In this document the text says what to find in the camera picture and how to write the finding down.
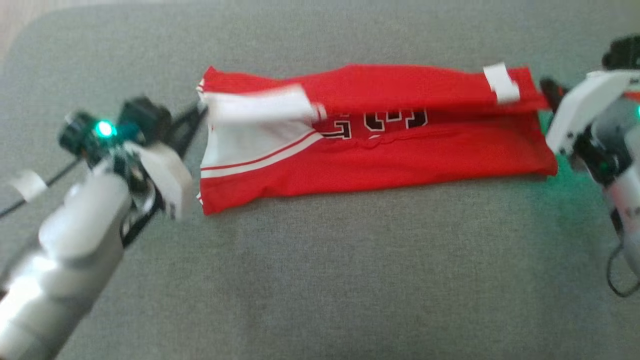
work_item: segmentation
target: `black cable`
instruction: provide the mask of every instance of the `black cable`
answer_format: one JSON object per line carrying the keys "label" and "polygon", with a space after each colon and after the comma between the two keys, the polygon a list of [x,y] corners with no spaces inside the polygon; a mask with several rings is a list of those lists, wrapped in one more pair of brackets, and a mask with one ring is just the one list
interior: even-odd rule
{"label": "black cable", "polygon": [[[69,163],[69,165],[67,165],[65,168],[60,170],[60,172],[58,172],[54,177],[46,181],[45,184],[47,184],[47,187],[52,186],[53,184],[58,182],[58,180],[60,180],[62,177],[67,175],[71,170],[73,170],[74,167],[76,167],[76,165],[78,165],[80,161],[81,159],[79,158],[75,159],[74,161]],[[24,199],[22,199],[20,201],[17,201],[15,204],[9,206],[8,208],[4,208],[2,212],[0,212],[0,219],[18,210],[22,205],[25,205],[26,203],[27,202]]]}
{"label": "black cable", "polygon": [[618,290],[615,285],[613,285],[613,282],[611,282],[611,268],[613,266],[613,260],[618,257],[618,255],[620,255],[620,252],[622,251],[622,244],[618,245],[618,247],[616,247],[615,250],[613,250],[611,252],[611,255],[609,255],[609,259],[607,260],[607,284],[609,285],[609,288],[619,297],[629,297],[631,295],[633,295],[636,291],[640,290],[640,281],[633,287],[631,287],[631,289],[628,289],[627,291],[620,291]]}

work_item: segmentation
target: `red jersey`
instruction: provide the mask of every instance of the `red jersey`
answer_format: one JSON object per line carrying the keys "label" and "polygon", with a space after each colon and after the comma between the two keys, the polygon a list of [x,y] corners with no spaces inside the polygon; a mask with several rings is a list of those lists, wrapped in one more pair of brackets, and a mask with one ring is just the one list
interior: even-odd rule
{"label": "red jersey", "polygon": [[[555,175],[538,122],[544,96],[528,69],[505,76],[516,90],[506,102],[486,72],[348,65],[280,80],[210,68],[198,87],[211,109],[198,196],[204,213],[260,197]],[[315,119],[216,122],[216,109],[242,99],[228,94],[251,94],[243,108],[259,108],[256,92],[289,85],[302,87]]]}

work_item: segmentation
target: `striped trim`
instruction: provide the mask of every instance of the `striped trim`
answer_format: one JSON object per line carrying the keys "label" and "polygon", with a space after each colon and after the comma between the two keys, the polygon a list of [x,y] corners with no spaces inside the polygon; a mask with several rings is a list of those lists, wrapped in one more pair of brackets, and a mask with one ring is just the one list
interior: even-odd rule
{"label": "striped trim", "polygon": [[322,138],[324,138],[322,135],[317,133],[315,130],[311,130],[307,134],[303,135],[300,139],[259,159],[247,161],[246,163],[240,164],[201,168],[200,178],[205,179],[208,177],[222,177],[267,167],[299,153],[300,151],[306,149]]}

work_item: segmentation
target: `gray fabric surface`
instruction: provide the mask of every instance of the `gray fabric surface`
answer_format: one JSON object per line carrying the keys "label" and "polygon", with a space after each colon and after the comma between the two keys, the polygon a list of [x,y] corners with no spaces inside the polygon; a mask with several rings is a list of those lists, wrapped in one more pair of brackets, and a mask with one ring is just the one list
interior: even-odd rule
{"label": "gray fabric surface", "polygon": [[[78,107],[147,94],[172,111],[208,65],[294,76],[348,62],[480,71],[506,61],[578,81],[634,0],[217,1],[104,6],[36,21],[0,85],[0,168],[45,177]],[[187,163],[198,176],[204,132]],[[61,359],[637,359],[640,295],[617,299],[599,189],[558,177],[259,200],[155,219]],[[80,171],[0,223],[0,263]],[[4,188],[0,204],[15,199]],[[629,281],[620,266],[620,280]]]}

